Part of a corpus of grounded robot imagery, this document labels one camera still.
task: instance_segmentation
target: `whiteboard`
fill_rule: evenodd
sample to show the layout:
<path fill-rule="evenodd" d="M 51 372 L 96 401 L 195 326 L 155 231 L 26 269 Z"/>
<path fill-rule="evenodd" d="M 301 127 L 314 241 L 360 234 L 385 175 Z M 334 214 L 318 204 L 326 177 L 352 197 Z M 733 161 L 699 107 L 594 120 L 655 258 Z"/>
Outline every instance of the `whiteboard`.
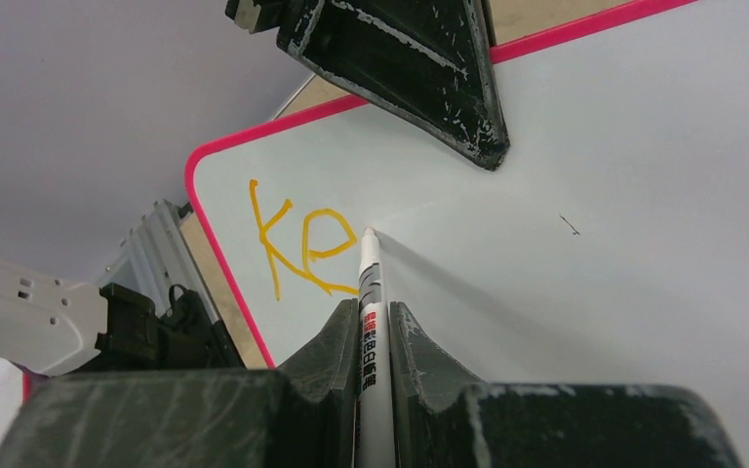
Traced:
<path fill-rule="evenodd" d="M 495 51 L 495 173 L 348 99 L 200 148 L 190 198 L 275 363 L 350 296 L 327 284 L 370 225 L 390 298 L 484 379 L 685 386 L 749 464 L 749 2 L 535 52 L 569 28 Z"/>

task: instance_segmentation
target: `pink whiteboard frame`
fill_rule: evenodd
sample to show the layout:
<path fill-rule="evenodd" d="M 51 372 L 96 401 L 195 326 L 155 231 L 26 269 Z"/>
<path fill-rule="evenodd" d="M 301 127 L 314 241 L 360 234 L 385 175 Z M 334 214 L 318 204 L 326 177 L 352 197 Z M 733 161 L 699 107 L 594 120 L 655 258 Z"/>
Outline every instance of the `pink whiteboard frame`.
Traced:
<path fill-rule="evenodd" d="M 665 12 L 694 1 L 696 0 L 633 0 L 632 2 L 603 10 L 602 12 L 590 15 L 589 17 L 577 19 L 496 46 L 492 49 L 493 63 L 501 63 L 503 61 L 525 56 L 558 44 L 569 42 L 573 39 L 578 39 L 579 37 L 595 34 L 596 32 L 620 26 L 627 22 L 640 20 L 657 13 Z M 191 153 L 190 158 L 188 158 L 188 162 L 185 165 L 185 189 L 188 191 L 188 198 L 190 199 L 191 206 L 193 206 L 194 211 L 199 217 L 202 229 L 205 231 L 205 235 L 211 243 L 211 247 L 214 249 L 214 254 L 217 256 L 219 266 L 222 268 L 222 272 L 225 274 L 225 279 L 228 281 L 228 285 L 231 287 L 234 297 L 237 299 L 237 304 L 239 304 L 240 310 L 246 319 L 246 323 L 256 340 L 259 352 L 262 354 L 262 358 L 270 368 L 274 367 L 274 360 L 268 352 L 268 347 L 265 345 L 265 340 L 262 338 L 262 334 L 256 326 L 254 317 L 251 314 L 251 309 L 240 291 L 237 280 L 234 278 L 234 274 L 231 272 L 228 263 L 225 261 L 225 255 L 222 253 L 222 248 L 219 246 L 217 237 L 214 235 L 214 229 L 208 223 L 208 219 L 205 217 L 205 210 L 196 195 L 196 188 L 194 187 L 194 171 L 199 162 L 211 154 L 219 153 L 225 149 L 255 139 L 268 137 L 269 135 L 277 134 L 290 128 L 314 122 L 315 120 L 320 120 L 340 112 L 345 112 L 364 104 L 366 104 L 366 101 L 360 97 L 341 97 L 326 102 L 325 104 L 258 125 L 243 132 L 231 136 L 225 136 L 198 147 L 193 153 Z"/>

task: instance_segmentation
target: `white wall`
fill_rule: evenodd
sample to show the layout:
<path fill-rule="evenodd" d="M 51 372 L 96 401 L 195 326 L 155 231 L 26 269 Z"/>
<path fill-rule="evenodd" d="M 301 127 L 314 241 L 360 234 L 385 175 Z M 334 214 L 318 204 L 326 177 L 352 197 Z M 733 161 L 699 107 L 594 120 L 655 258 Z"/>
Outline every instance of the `white wall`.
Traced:
<path fill-rule="evenodd" d="M 224 0 L 0 0 L 0 256 L 92 280 L 199 144 L 306 78 Z"/>

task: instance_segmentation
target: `orange writing on paper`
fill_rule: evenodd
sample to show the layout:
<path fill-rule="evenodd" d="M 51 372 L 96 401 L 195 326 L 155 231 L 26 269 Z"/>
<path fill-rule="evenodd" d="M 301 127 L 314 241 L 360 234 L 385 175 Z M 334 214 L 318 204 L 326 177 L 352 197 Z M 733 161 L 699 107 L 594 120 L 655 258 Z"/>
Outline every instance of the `orange writing on paper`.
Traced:
<path fill-rule="evenodd" d="M 330 208 L 324 208 L 322 210 L 315 210 L 309 214 L 306 215 L 306 217 L 302 221 L 302 268 L 297 268 L 294 266 L 284 255 L 280 253 L 280 251 L 275 248 L 271 242 L 268 240 L 268 230 L 271 229 L 274 224 L 277 223 L 280 219 L 283 218 L 283 216 L 286 215 L 288 210 L 290 210 L 294 204 L 292 204 L 292 201 L 288 198 L 283 202 L 283 206 L 280 207 L 280 210 L 277 211 L 274 216 L 272 216 L 270 219 L 268 219 L 267 222 L 262 221 L 262 213 L 259 210 L 259 203 L 256 201 L 256 180 L 251 179 L 249 182 L 249 191 L 251 192 L 251 205 L 252 208 L 254 208 L 254 219 L 256 221 L 256 228 L 259 230 L 259 242 L 262 244 L 263 247 L 265 247 L 265 256 L 268 259 L 268 267 L 271 269 L 271 278 L 274 281 L 274 297 L 277 300 L 280 300 L 280 280 L 277 277 L 277 266 L 274 263 L 274 259 L 276 258 L 280 263 L 283 264 L 286 268 L 291 270 L 292 273 L 296 274 L 300 278 L 310 281 L 320 287 L 321 290 L 325 291 L 326 294 L 332 295 L 332 292 L 334 291 L 340 291 L 342 293 L 349 293 L 349 294 L 357 294 L 357 289 L 352 288 L 350 286 L 345 285 L 337 285 L 334 283 L 329 283 L 326 281 L 323 281 L 322 279 L 318 278 L 317 275 L 315 275 L 311 271 L 311 266 L 309 265 L 309 262 L 313 263 L 317 260 L 329 258 L 338 254 L 343 253 L 345 250 L 349 249 L 350 247 L 357 244 L 357 237 L 354 235 L 354 231 L 352 230 L 351 226 L 349 226 L 348 221 L 345 220 L 345 218 L 338 212 L 330 209 Z M 334 247 L 333 249 L 329 249 L 327 251 L 314 251 L 311 250 L 308 247 L 309 242 L 309 228 L 311 226 L 311 221 L 314 219 L 321 217 L 321 216 L 327 216 L 335 221 L 337 221 L 337 224 L 340 225 L 340 227 L 343 228 L 343 231 L 346 234 L 346 241 L 340 244 L 337 247 Z"/>

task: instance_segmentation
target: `white marker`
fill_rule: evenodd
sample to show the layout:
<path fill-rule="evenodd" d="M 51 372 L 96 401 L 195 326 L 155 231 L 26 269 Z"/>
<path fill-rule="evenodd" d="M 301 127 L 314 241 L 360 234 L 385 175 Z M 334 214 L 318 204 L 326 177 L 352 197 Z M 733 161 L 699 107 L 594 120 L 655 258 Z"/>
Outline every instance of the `white marker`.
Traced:
<path fill-rule="evenodd" d="M 392 374 L 389 368 L 389 312 L 380 241 L 366 228 L 360 240 L 360 395 L 357 468 L 395 466 Z"/>

